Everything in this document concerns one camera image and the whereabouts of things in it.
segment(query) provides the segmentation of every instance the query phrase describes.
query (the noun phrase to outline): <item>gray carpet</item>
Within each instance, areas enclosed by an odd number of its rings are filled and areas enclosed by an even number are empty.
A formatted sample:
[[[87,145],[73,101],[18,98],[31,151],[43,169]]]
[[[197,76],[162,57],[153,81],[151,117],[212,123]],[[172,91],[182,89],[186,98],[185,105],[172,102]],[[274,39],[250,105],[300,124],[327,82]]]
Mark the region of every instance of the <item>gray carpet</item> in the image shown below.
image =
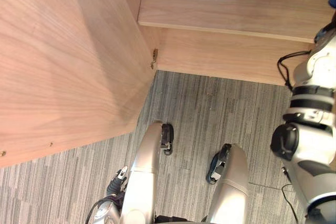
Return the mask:
[[[173,154],[161,156],[158,214],[206,216],[215,189],[205,182],[208,164],[224,143],[238,143],[249,165],[248,223],[295,223],[269,149],[289,97],[280,86],[158,71],[134,133],[0,169],[0,223],[84,223],[155,119],[175,129]],[[290,186],[286,194],[303,223]]]

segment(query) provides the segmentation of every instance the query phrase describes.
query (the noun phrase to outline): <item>wooden shelf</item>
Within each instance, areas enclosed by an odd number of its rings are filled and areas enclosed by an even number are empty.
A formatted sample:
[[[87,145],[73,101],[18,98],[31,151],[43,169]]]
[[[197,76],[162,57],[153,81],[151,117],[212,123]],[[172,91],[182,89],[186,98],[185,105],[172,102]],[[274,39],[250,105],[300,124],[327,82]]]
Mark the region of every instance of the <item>wooden shelf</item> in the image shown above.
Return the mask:
[[[142,0],[138,22],[312,42],[333,12],[328,0]]]
[[[163,29],[157,67],[181,73],[284,85],[280,57],[312,44],[204,31]],[[307,56],[286,60],[291,73]]]

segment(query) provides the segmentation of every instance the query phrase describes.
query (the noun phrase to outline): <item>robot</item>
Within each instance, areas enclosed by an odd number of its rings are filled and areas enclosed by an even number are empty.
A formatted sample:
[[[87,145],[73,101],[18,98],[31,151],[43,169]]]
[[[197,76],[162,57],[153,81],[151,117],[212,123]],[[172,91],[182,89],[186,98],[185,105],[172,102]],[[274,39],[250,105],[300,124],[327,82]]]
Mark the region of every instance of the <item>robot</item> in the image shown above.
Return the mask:
[[[315,38],[311,51],[282,57],[278,68],[292,91],[290,107],[283,115],[270,148],[282,159],[282,171],[288,177],[306,210],[306,224],[336,223],[336,172],[329,164],[336,153],[336,115],[332,113],[336,90],[336,15]],[[308,54],[308,59],[294,71],[295,85],[283,61]],[[225,144],[213,158],[206,180],[216,184],[208,216],[202,222],[155,215],[159,154],[170,155],[174,139],[173,126],[154,122],[143,137],[127,185],[128,167],[116,173],[107,188],[107,196],[95,206],[94,224],[152,223],[234,223],[246,221],[248,171],[246,155],[236,144]]]

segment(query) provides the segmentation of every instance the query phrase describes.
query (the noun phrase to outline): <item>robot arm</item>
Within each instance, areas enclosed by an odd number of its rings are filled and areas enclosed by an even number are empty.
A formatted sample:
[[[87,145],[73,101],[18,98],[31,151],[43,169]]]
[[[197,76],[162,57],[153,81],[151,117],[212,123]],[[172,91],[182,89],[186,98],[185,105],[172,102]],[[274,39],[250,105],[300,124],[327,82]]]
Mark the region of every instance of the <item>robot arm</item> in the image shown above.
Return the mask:
[[[336,29],[321,37],[307,61],[294,71],[295,86],[285,124],[274,131],[271,149],[285,165],[306,223],[336,223]]]

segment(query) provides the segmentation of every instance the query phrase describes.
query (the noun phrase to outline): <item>striped carpet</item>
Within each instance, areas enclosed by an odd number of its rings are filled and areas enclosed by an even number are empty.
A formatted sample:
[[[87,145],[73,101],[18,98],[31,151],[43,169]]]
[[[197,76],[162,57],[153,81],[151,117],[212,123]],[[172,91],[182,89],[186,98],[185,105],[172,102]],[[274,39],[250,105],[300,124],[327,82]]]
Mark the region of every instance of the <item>striped carpet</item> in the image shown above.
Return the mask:
[[[158,214],[206,216],[215,189],[205,182],[207,166],[224,143],[238,143],[249,166],[248,223],[295,223],[269,149],[289,97],[280,86],[158,71],[133,133],[0,169],[0,223],[84,223],[156,119],[175,129],[173,154],[160,158]],[[292,188],[285,193],[303,223]]]

